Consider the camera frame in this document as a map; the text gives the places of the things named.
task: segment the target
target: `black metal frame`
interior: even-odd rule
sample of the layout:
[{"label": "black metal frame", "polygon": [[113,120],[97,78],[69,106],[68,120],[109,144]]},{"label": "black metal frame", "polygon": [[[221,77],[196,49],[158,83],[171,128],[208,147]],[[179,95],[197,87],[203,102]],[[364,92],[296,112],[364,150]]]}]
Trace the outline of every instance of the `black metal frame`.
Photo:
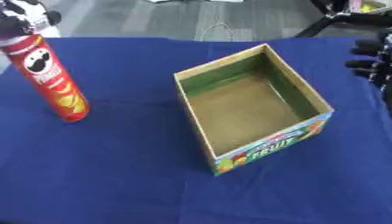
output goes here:
[{"label": "black metal frame", "polygon": [[363,13],[347,12],[349,0],[311,0],[311,2],[324,14],[316,23],[296,35],[298,38],[313,37],[329,25],[344,23],[350,25],[370,25],[378,27],[392,26],[392,17],[383,15],[369,15]]}]

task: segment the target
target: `floor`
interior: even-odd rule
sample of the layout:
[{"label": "floor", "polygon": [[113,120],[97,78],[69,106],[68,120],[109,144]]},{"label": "floor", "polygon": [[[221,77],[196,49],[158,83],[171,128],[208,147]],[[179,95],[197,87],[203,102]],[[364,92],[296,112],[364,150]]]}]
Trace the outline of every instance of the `floor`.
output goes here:
[{"label": "floor", "polygon": [[[178,0],[41,0],[60,11],[63,37],[165,37],[198,41],[255,41],[292,37],[321,17],[309,0],[243,3]],[[329,28],[320,36],[373,32]],[[0,58],[0,72],[8,64]]]}]

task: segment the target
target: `box rim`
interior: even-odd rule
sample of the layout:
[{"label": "box rim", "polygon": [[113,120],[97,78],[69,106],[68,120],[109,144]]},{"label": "box rim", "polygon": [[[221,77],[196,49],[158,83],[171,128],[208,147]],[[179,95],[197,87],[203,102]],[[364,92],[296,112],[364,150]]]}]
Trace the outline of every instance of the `box rim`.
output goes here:
[{"label": "box rim", "polygon": [[[273,60],[273,59],[279,60],[279,62],[282,63],[281,66],[277,65],[277,63],[275,63],[274,60],[273,60],[273,63],[275,64],[275,66],[277,66],[279,68],[280,67],[285,67],[285,70],[288,70],[291,74],[293,74],[292,76],[296,77],[297,80],[293,81],[291,79],[292,76],[290,77],[286,73],[283,73],[283,75],[286,78],[288,78],[292,83],[294,83],[296,85],[296,87],[298,87],[298,84],[304,85],[304,87],[300,88],[299,91],[304,94],[304,97],[306,97],[311,102],[311,104],[313,106],[316,106],[318,114],[313,116],[313,117],[311,117],[311,118],[309,118],[309,119],[306,119],[304,121],[297,122],[296,124],[288,126],[285,129],[280,129],[279,131],[276,131],[276,132],[274,132],[274,133],[272,133],[270,135],[267,135],[265,137],[261,137],[258,140],[255,140],[255,141],[253,141],[251,143],[244,144],[244,145],[242,145],[240,147],[237,147],[237,148],[235,148],[235,149],[233,149],[231,151],[228,151],[228,152],[226,152],[224,154],[221,154],[221,155],[217,156],[215,151],[214,151],[214,148],[212,147],[212,145],[210,144],[210,141],[208,140],[206,132],[201,127],[199,118],[196,116],[196,113],[194,112],[194,110],[193,110],[193,108],[191,106],[191,103],[189,102],[188,97],[186,96],[185,90],[183,89],[180,81],[182,81],[184,79],[191,78],[191,77],[193,77],[195,75],[198,75],[198,74],[205,73],[207,71],[214,70],[214,69],[219,68],[219,67],[224,67],[224,66],[233,64],[235,62],[238,62],[240,60],[244,60],[244,59],[252,57],[252,56],[256,56],[257,54],[260,54],[260,53],[265,53],[266,56],[268,58],[270,58],[271,60]],[[176,84],[178,86],[178,89],[179,89],[179,91],[181,93],[181,96],[185,100],[186,106],[187,106],[187,108],[189,109],[189,111],[190,111],[190,113],[192,115],[192,119],[195,121],[195,123],[197,125],[197,128],[198,128],[200,134],[203,137],[203,141],[205,142],[205,144],[207,146],[208,152],[210,153],[210,155],[212,156],[212,159],[214,161],[220,160],[221,158],[224,158],[224,157],[226,157],[229,154],[232,154],[232,153],[234,153],[236,151],[239,151],[240,149],[246,147],[247,145],[254,144],[257,141],[260,141],[260,140],[272,137],[272,136],[276,135],[279,132],[284,132],[285,130],[291,129],[291,128],[293,128],[296,125],[308,123],[310,120],[312,120],[312,119],[314,119],[314,118],[316,118],[318,116],[322,116],[322,115],[325,115],[325,114],[332,114],[333,112],[335,112],[333,107],[331,107],[331,105],[328,102],[326,102],[326,100],[301,75],[299,75],[281,56],[279,56],[279,54],[277,54],[277,52],[275,50],[273,50],[273,48],[269,44],[256,45],[256,46],[253,46],[253,47],[251,47],[249,49],[246,49],[246,50],[243,50],[243,51],[240,51],[240,52],[237,52],[237,53],[225,56],[225,57],[220,58],[220,59],[216,59],[216,60],[210,61],[210,62],[208,62],[206,64],[195,66],[195,67],[186,69],[184,71],[175,73],[174,74],[174,79],[175,79]],[[314,95],[316,97],[316,99],[320,102],[319,105],[322,104],[321,107],[325,107],[326,109],[319,109],[319,108],[321,108],[319,105],[317,106],[317,105],[313,104],[313,101],[311,99],[309,99],[308,94],[304,93],[305,89],[310,90],[309,92],[312,95]]]}]

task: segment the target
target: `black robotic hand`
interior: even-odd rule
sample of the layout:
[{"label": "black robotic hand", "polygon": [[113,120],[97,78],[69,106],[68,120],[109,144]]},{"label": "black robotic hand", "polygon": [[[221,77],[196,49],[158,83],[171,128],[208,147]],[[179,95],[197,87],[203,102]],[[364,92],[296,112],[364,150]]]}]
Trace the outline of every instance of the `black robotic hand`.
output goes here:
[{"label": "black robotic hand", "polygon": [[377,39],[358,40],[351,53],[372,59],[350,60],[346,66],[381,90],[392,115],[392,29],[380,31]]},{"label": "black robotic hand", "polygon": [[33,34],[61,20],[37,0],[0,0],[0,39]]}]

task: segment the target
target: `wire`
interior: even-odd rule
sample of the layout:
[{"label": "wire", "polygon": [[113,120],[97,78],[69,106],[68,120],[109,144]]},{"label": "wire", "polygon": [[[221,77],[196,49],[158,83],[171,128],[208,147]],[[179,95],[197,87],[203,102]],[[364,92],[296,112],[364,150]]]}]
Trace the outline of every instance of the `wire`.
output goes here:
[{"label": "wire", "polygon": [[212,24],[210,26],[208,26],[206,29],[203,30],[203,32],[200,35],[200,41],[204,41],[204,38],[206,37],[206,35],[213,29],[216,28],[218,26],[222,26],[223,28],[225,28],[229,33],[230,33],[230,41],[233,42],[234,38],[235,38],[235,34],[233,32],[233,30],[230,28],[230,26],[228,26],[228,24],[224,23],[224,22],[220,22],[220,18],[219,18],[219,6],[218,4],[215,5],[215,24]]}]

